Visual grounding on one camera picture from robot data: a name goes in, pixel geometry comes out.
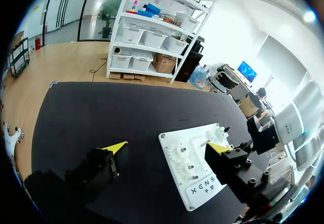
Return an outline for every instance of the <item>blue screen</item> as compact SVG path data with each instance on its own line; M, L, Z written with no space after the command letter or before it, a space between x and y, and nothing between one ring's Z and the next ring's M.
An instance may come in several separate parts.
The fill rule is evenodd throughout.
M245 61L238 67L238 71L249 81L252 82L258 75Z

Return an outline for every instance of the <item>white plastic board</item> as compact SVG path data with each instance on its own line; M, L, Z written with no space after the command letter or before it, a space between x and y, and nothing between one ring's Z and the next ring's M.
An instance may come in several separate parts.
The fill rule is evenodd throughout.
M188 211L205 204L226 185L221 185L205 161L206 142L230 147L228 134L218 123L161 133L164 155Z

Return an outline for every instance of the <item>office chair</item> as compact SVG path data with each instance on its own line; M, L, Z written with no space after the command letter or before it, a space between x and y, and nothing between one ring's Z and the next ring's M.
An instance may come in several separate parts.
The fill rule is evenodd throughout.
M239 83L230 78L222 67L217 68L215 76L208 77L210 92L216 91L221 94L228 94Z
M249 95L242 98L240 104L238 105L239 108L242 110L243 114L246 118L251 118L256 115L258 111L258 107L254 105Z

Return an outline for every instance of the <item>glass wall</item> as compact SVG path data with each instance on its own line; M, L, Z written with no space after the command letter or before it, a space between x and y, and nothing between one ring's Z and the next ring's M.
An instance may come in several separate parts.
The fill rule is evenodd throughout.
M110 41L112 28L122 0L87 0L80 40Z
M36 37L43 46L80 40L110 41L121 1L35 0L17 33L23 31L30 46L35 45Z
M85 0L50 0L45 21L45 44L77 41Z

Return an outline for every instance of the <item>black tabletop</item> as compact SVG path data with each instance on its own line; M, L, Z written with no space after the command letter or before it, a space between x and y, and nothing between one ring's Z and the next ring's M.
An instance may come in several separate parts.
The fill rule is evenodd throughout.
M95 147L128 141L120 176L87 205L123 223L233 223L244 210L225 187L195 211L186 211L158 135L212 123L230 127L228 141L248 141L246 118L228 95L122 83L58 83L49 89L35 126L32 171L61 178ZM251 154L264 170L265 155Z

